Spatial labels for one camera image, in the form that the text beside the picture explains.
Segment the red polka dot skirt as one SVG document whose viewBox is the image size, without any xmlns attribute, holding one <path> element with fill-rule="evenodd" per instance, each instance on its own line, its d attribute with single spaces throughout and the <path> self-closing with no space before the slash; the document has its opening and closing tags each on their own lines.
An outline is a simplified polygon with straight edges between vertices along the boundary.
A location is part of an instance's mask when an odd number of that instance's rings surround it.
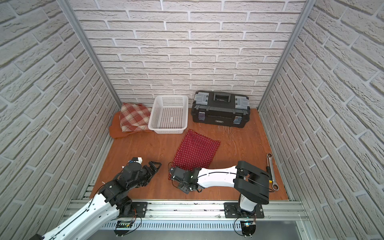
<svg viewBox="0 0 384 240">
<path fill-rule="evenodd" d="M 172 167 L 188 171 L 194 168 L 208 168 L 220 145 L 220 141 L 188 130 L 176 151 Z"/>
</svg>

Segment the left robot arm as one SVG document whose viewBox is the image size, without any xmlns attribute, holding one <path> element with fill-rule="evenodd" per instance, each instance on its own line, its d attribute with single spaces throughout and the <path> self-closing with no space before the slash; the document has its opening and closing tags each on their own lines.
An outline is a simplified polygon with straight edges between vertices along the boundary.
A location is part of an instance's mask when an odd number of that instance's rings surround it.
<svg viewBox="0 0 384 240">
<path fill-rule="evenodd" d="M 162 164 L 150 161 L 142 165 L 142 158 L 132 158 L 115 177 L 102 185 L 94 197 L 69 219 L 51 231 L 30 237 L 31 240 L 86 240 L 104 224 L 119 217 L 132 218 L 139 212 L 128 197 L 128 192 L 145 187 Z"/>
</svg>

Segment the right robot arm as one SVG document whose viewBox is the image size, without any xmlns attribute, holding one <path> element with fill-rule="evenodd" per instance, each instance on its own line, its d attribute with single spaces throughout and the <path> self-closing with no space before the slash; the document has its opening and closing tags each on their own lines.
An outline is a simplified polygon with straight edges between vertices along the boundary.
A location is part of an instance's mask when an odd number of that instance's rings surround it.
<svg viewBox="0 0 384 240">
<path fill-rule="evenodd" d="M 171 167 L 171 181 L 185 194 L 212 187 L 233 188 L 240 193 L 236 211 L 242 217 L 253 216 L 262 205 L 269 204 L 270 175 L 245 161 L 226 169 L 195 168 L 183 170 Z"/>
</svg>

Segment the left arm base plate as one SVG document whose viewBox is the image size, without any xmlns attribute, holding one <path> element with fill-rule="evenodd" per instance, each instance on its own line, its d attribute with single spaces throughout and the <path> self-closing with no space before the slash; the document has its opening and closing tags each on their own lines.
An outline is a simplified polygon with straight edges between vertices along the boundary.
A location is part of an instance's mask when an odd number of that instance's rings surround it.
<svg viewBox="0 0 384 240">
<path fill-rule="evenodd" d="M 144 218 L 147 207 L 148 202 L 130 202 L 120 209 L 119 218 L 134 218 L 135 216 Z"/>
</svg>

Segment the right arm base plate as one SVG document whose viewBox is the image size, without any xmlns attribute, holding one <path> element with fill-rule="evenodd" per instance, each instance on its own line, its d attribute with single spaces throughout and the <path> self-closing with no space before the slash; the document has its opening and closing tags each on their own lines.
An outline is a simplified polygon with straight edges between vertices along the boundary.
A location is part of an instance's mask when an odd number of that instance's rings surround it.
<svg viewBox="0 0 384 240">
<path fill-rule="evenodd" d="M 263 219 L 265 217 L 264 210 L 260 204 L 256 204 L 254 209 L 249 212 L 240 208 L 238 202 L 224 203 L 225 218 L 236 219 L 236 218 L 247 218 L 247 219 Z"/>
</svg>

